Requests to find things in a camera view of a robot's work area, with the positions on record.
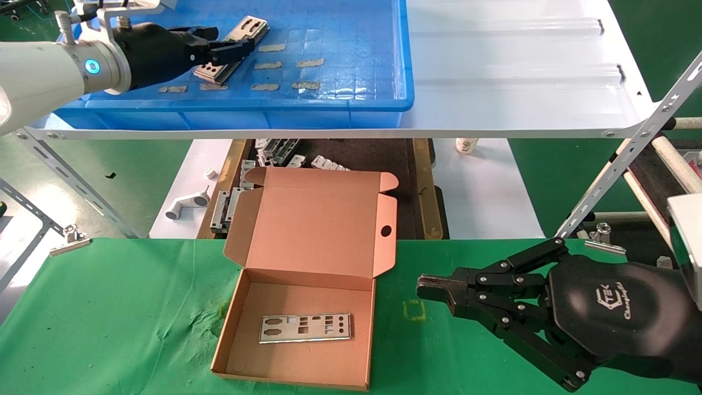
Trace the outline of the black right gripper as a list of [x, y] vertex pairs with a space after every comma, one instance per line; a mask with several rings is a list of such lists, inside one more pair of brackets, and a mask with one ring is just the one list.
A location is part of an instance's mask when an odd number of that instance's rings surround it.
[[[417, 295], [447, 300], [454, 317], [477, 321], [567, 392], [586, 384], [594, 361], [640, 377], [700, 379], [700, 310], [680, 272], [557, 263], [568, 254], [564, 240], [548, 239], [485, 268], [424, 273]], [[546, 278], [534, 271], [549, 263], [557, 263], [547, 275], [554, 320], [549, 308], [508, 298], [539, 297]]]

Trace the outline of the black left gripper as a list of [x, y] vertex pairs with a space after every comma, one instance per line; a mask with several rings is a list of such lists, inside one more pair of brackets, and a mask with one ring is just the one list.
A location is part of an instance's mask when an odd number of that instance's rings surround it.
[[199, 65], [221, 66], [244, 60], [256, 47], [253, 38], [219, 42], [217, 27], [164, 28], [152, 22], [113, 29], [126, 56], [130, 91], [165, 83]]

